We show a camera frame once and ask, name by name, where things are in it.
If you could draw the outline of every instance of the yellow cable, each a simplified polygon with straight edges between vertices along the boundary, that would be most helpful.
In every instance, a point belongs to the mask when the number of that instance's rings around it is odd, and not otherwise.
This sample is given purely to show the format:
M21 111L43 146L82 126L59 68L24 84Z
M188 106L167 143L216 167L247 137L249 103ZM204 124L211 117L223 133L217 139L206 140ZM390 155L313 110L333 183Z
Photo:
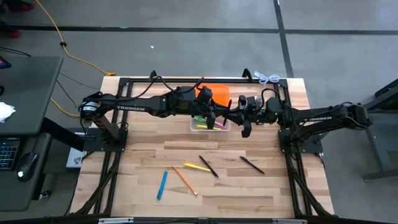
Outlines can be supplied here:
M54 25L55 29L57 30L57 32L58 32L58 34L59 34L59 36L60 36L60 38L61 38L61 41L62 41L62 42L65 42L65 41L63 41L62 34L61 34L60 30L58 29L58 27L57 27L55 21L52 19L50 13L47 12L47 10L44 8L44 6L40 3L39 0L36 0L36 2L37 2L37 4L39 4L39 6L43 9L43 11L46 13L46 15L47 15L47 16L49 17L49 19L51 20L52 24ZM77 58L77 57L71 55L71 54L68 52L68 50L67 50L67 48L66 48L65 46L62 46L62 47L63 47L63 49L65 50L65 52L67 53L67 55L68 55L69 57L71 57L71 58L73 58L73 59L75 59L75 60L77 60L77 61L79 61L79 62L83 62L83 63L86 63L87 65L91 65L92 67L95 67L96 69L98 69L99 71L101 71L105 76L113 76L113 75L116 75L115 72L105 72L104 70L102 70L101 68L99 68L98 66L96 66L95 64L93 64L93 63L91 63L91 62L87 62L87 61L85 61L85 60L83 60L83 59L80 59L80 58Z
M57 102L55 102L55 100L53 100L53 98L51 98L51 101L55 104L55 106L57 106L57 108L58 108L60 111L64 112L65 114L67 114L67 115L69 115L69 116L71 116L71 117L74 117L74 118L80 117L79 114L72 114L72 113L69 113L69 112L67 112L66 110L62 109L62 107L61 107Z

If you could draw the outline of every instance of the clear plastic tray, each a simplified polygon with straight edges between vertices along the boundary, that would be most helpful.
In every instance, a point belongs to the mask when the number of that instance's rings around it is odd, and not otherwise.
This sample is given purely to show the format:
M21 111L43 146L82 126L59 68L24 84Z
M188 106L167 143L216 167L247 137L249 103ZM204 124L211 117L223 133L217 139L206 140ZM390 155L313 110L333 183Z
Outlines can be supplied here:
M216 123L214 124L214 129L207 129L206 127L206 118L202 118L201 116L197 116L197 118L199 119L195 119L195 118L190 118L189 120L189 127L191 128L191 131L211 131L211 132L215 132L215 131L219 131L219 132L225 132L225 131L229 131L231 129L231 121L226 121L226 124L224 126L224 128L222 128L220 125L217 125ZM221 125L224 122L224 118L220 117L220 118L216 118L216 122L220 123Z

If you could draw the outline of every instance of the keyboard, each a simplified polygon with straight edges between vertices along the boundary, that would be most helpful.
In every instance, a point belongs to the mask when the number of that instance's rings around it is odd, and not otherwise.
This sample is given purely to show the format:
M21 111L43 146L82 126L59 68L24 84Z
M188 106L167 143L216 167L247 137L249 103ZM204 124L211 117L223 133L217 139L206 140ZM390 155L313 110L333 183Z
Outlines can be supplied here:
M19 138L0 138L0 171L15 168L20 144L21 139Z

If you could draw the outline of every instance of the orange object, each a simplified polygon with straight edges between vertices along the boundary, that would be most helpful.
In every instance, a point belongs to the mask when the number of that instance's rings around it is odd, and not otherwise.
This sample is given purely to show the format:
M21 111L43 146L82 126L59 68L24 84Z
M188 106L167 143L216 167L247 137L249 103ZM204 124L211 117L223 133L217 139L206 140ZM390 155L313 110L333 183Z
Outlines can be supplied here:
M188 183L188 181L185 179L185 177L182 175L182 173L180 173L180 171L179 171L175 166L173 166L173 168L174 168L175 171L179 174L179 176L180 176L181 179L185 182L185 184L189 187L189 189L191 189L191 191L193 192L193 194L194 194L195 196L197 196L198 193L195 192L195 190L193 189L193 187Z
M213 94L212 99L223 106L228 106L229 103L229 86L228 85L220 85L220 84L209 84L204 83L199 85L199 88L206 86L207 88L211 89ZM195 89L195 94L198 96L200 90Z

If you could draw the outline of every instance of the yellow marker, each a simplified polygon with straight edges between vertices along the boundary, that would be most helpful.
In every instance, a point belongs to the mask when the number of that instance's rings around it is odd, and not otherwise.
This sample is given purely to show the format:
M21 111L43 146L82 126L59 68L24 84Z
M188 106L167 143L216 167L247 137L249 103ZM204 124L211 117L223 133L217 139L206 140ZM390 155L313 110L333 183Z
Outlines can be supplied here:
M204 168L204 167L200 167L200 166L193 165L193 164L192 164L192 163L190 163L190 162L184 162L184 166L187 166L187 167L191 167L191 168L195 168L195 169L200 169L200 170L204 170L204 171L211 172L211 170L209 170L209 169L207 169L207 168Z
M207 129L207 126L206 125L197 124L197 128L199 128L199 129Z

